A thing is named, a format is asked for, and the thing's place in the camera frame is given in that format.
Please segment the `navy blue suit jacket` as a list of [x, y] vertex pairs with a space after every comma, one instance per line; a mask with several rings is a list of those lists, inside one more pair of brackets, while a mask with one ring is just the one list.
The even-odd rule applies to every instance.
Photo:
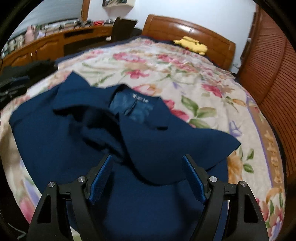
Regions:
[[92, 87], [76, 73], [21, 104], [9, 123], [40, 191], [112, 156], [106, 187], [92, 196], [103, 240], [188, 240], [203, 205], [185, 177], [183, 156], [227, 181], [227, 157], [240, 146], [228, 133], [193, 128], [160, 97], [123, 84]]

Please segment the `dark clothes pile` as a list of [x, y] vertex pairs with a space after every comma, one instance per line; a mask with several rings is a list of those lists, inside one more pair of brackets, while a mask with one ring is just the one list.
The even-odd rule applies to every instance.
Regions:
[[34, 61], [23, 66], [6, 66], [1, 74], [1, 109], [57, 70], [57, 64], [51, 60]]

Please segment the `floral bed blanket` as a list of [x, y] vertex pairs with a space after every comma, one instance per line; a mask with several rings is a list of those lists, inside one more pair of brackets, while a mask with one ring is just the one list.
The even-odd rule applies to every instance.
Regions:
[[245, 180], [259, 202], [270, 240], [285, 216], [285, 185], [275, 131], [253, 97], [230, 72], [205, 57], [170, 44], [137, 38], [127, 44], [90, 50], [59, 63], [58, 70], [15, 98], [1, 111], [1, 158], [9, 190], [1, 192], [1, 213], [25, 231], [41, 196], [20, 157], [11, 132], [11, 113], [23, 102], [76, 72], [95, 87], [126, 84], [161, 97], [172, 114], [193, 127], [236, 137], [241, 146], [228, 158], [229, 181]]

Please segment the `wooden louvered wardrobe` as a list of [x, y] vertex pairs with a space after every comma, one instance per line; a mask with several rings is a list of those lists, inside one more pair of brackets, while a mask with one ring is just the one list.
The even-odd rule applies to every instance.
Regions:
[[280, 138], [287, 182], [294, 185], [295, 50], [275, 21], [260, 6], [256, 10], [254, 34], [239, 81]]

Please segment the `wooden bed headboard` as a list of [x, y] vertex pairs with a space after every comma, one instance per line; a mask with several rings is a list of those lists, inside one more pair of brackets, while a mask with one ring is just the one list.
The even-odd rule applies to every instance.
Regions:
[[234, 59], [236, 45], [200, 25], [170, 18], [167, 16], [148, 15], [142, 34], [156, 40], [180, 40], [182, 37], [191, 37], [207, 46], [206, 55], [212, 62], [224, 70], [229, 70]]

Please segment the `wooden desk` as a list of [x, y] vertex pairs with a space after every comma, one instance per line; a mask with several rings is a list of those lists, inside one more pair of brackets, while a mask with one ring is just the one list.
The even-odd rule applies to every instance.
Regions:
[[6, 66], [22, 66], [38, 60], [56, 60], [65, 56], [65, 45], [100, 37], [109, 37], [111, 33], [112, 25], [75, 27], [68, 30], [59, 30], [28, 44], [24, 44], [22, 48], [8, 54], [1, 60], [1, 68]]

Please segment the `yellow plush toy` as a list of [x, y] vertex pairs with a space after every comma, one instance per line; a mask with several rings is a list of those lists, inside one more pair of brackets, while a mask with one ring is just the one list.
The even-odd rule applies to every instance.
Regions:
[[201, 44], [199, 41], [188, 36], [184, 36], [180, 40], [173, 40], [173, 42], [176, 45], [180, 45], [181, 47], [202, 56], [204, 56], [208, 51], [208, 48], [206, 45]]

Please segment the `red basket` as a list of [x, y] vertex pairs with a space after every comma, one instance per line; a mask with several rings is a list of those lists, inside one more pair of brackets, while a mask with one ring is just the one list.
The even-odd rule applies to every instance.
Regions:
[[104, 24], [104, 21], [94, 21], [93, 25], [94, 26], [102, 26]]

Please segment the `dark wooden chair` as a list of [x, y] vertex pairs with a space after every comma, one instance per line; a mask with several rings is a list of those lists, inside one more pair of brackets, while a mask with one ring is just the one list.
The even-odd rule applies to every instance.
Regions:
[[132, 37], [140, 36], [142, 30], [136, 28], [137, 20], [117, 17], [112, 27], [111, 43], [124, 41]]

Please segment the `white wall shelf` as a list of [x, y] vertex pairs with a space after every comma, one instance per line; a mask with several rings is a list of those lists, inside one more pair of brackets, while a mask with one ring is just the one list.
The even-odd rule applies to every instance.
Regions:
[[131, 6], [134, 7], [135, 0], [105, 0], [102, 3], [104, 8], [112, 8], [115, 6]]

